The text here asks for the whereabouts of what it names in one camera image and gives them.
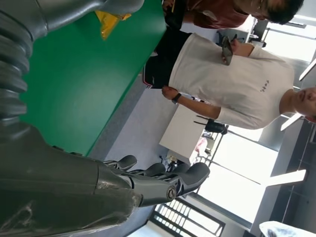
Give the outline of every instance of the red shirt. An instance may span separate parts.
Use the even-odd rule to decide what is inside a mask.
[[[234,0],[187,0],[188,11],[195,12],[194,24],[203,28],[225,29],[242,25],[247,14],[237,12]]]

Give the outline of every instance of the gray robot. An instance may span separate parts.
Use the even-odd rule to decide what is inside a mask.
[[[197,163],[166,173],[161,165],[127,172],[137,163],[100,162],[46,144],[20,122],[26,106],[32,44],[95,10],[133,13],[143,0],[0,0],[0,236],[78,236],[127,220],[135,208],[170,202],[209,175]]]

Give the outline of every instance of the person in red shirt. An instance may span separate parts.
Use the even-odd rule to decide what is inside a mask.
[[[174,0],[164,0],[163,8],[172,7]],[[294,17],[303,0],[186,0],[184,23],[209,29],[235,28],[249,15],[259,20],[286,24]]]

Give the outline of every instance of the yellow plastic bag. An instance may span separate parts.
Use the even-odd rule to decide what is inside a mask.
[[[119,21],[125,21],[131,16],[130,14],[124,16],[112,15],[103,11],[96,11],[95,13],[101,23],[101,37],[103,40],[107,39]]]

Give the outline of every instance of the metal screw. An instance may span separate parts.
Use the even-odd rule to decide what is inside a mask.
[[[176,188],[174,186],[170,186],[167,191],[167,197],[169,200],[173,200],[176,197]]]

